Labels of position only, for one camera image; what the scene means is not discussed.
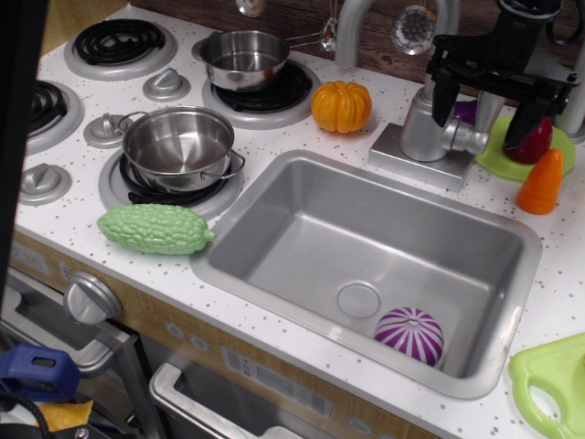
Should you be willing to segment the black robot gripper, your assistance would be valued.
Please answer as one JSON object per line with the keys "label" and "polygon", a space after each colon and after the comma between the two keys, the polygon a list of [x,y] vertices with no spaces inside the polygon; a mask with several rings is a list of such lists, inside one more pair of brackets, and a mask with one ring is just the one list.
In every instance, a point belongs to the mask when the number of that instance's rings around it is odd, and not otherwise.
{"label": "black robot gripper", "polygon": [[578,74],[549,58],[538,48],[545,36],[565,46],[580,36],[558,40],[554,22],[559,8],[501,8],[493,29],[479,36],[438,34],[427,72],[435,82],[432,118],[443,127],[464,85],[516,102],[516,112],[505,135],[504,149],[525,142],[549,114],[561,113]]}

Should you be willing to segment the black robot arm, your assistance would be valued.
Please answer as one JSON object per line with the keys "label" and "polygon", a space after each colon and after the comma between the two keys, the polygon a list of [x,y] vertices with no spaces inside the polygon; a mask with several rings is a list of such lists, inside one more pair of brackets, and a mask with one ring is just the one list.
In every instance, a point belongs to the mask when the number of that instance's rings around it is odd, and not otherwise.
{"label": "black robot arm", "polygon": [[494,28],[481,36],[440,34],[427,72],[435,82],[432,118],[444,126],[464,85],[518,103],[505,137],[516,149],[542,119],[564,112],[578,74],[538,49],[561,12],[560,1],[499,1]]}

